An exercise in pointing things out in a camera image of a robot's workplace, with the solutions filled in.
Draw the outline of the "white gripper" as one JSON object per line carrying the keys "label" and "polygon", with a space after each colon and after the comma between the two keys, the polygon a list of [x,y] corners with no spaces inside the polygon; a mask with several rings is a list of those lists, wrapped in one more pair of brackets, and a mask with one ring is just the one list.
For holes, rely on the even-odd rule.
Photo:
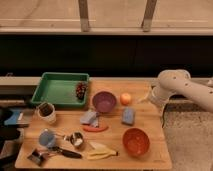
{"label": "white gripper", "polygon": [[160,86],[155,86],[148,96],[144,96],[138,100],[138,103],[152,102],[157,107],[161,108],[166,104],[166,92]]}

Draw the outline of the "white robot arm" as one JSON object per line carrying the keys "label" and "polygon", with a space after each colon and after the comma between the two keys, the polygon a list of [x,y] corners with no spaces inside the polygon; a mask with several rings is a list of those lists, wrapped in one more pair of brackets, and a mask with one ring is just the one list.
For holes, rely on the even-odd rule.
{"label": "white robot arm", "polygon": [[187,70],[163,70],[157,84],[138,102],[149,101],[158,109],[163,108],[173,95],[182,95],[204,110],[213,113],[213,88],[193,82]]}

